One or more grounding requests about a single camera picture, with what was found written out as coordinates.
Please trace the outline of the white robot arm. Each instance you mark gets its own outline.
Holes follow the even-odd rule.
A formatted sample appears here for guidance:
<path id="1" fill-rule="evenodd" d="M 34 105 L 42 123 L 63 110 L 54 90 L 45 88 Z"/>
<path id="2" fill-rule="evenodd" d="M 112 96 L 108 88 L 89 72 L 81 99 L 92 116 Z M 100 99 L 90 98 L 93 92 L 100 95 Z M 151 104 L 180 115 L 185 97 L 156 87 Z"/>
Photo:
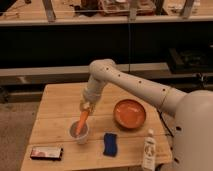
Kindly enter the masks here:
<path id="1" fill-rule="evenodd" d="M 92 107 L 112 83 L 175 118 L 174 171 L 213 171 L 213 91 L 190 93 L 119 71 L 112 59 L 95 60 L 82 92 Z"/>

